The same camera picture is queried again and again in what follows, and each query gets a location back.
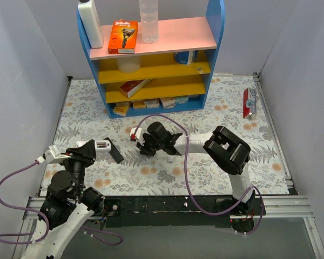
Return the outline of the white remote control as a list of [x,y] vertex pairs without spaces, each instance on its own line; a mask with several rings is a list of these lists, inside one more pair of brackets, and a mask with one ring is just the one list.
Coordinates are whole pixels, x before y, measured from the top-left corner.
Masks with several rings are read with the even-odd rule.
[[112,149],[112,145],[108,140],[89,140],[89,141],[76,141],[76,147],[82,147],[86,143],[93,143],[97,152],[109,152]]

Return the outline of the black remote control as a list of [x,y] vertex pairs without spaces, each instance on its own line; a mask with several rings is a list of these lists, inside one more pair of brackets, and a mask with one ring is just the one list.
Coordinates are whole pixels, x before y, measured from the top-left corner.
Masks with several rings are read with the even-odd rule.
[[124,160],[124,157],[121,155],[119,150],[116,148],[116,146],[113,144],[110,138],[105,138],[104,140],[107,140],[111,144],[111,150],[109,151],[109,154],[112,156],[114,161],[116,163],[121,163]]

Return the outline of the white battery cover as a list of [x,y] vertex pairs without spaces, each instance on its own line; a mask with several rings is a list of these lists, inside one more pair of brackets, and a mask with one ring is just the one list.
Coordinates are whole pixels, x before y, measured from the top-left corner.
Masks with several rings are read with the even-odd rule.
[[168,156],[167,156],[167,162],[168,162],[168,163],[173,163],[173,162],[174,162],[174,156],[172,156],[172,155],[168,155]]

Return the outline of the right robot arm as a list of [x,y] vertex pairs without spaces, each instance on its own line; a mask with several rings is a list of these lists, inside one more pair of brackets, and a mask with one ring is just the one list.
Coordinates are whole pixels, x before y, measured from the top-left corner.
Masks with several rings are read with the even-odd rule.
[[187,170],[187,156],[190,153],[208,154],[213,161],[229,175],[232,186],[233,205],[222,212],[210,213],[202,209],[191,194],[188,180],[185,180],[188,195],[195,207],[206,215],[220,216],[235,210],[246,214],[253,208],[255,190],[248,173],[250,146],[224,126],[218,126],[209,133],[172,134],[160,123],[154,122],[144,132],[136,127],[130,131],[130,139],[137,142],[141,154],[155,156],[162,150],[169,156],[184,156],[184,170]]

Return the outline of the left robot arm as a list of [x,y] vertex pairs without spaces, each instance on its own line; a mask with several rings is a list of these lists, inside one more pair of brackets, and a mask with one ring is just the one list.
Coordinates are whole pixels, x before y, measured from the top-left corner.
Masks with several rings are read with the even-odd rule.
[[44,150],[48,164],[59,164],[64,169],[52,177],[48,195],[40,212],[35,231],[23,258],[61,258],[66,246],[91,216],[104,209],[104,195],[84,185],[85,170],[93,165],[97,152],[109,152],[107,140],[77,141],[75,148],[62,153],[51,145]]

